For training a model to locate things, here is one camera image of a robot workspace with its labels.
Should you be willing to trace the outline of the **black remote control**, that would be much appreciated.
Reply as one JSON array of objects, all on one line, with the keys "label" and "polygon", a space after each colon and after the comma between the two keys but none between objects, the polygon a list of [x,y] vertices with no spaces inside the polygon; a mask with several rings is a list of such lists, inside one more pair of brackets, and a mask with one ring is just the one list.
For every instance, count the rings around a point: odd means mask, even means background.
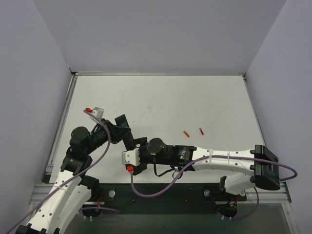
[{"label": "black remote control", "polygon": [[115,118],[116,126],[121,130],[121,139],[124,143],[125,149],[127,151],[133,150],[135,148],[133,144],[134,137],[131,132],[131,128],[127,121],[126,115],[122,114]]}]

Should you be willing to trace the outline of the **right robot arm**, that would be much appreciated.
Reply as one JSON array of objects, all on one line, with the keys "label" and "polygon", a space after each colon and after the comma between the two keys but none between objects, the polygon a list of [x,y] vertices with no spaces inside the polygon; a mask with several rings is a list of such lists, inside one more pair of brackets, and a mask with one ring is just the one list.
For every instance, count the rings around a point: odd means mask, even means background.
[{"label": "right robot arm", "polygon": [[167,145],[160,138],[133,140],[133,149],[122,152],[122,163],[134,176],[148,164],[168,165],[180,175],[186,171],[229,171],[220,179],[222,192],[239,195],[249,188],[280,188],[278,157],[264,145],[245,151],[218,151],[196,146]]}]

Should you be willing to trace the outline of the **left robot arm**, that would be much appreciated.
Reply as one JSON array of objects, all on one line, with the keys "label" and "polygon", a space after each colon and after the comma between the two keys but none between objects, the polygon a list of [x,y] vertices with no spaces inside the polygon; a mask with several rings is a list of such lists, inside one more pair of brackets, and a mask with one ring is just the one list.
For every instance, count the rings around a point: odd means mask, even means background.
[{"label": "left robot arm", "polygon": [[128,141],[131,129],[125,115],[112,124],[101,119],[92,131],[76,127],[71,132],[70,146],[57,179],[36,214],[26,225],[19,225],[18,234],[62,234],[87,200],[96,200],[101,189],[99,180],[86,175],[92,164],[90,154],[104,143]]}]

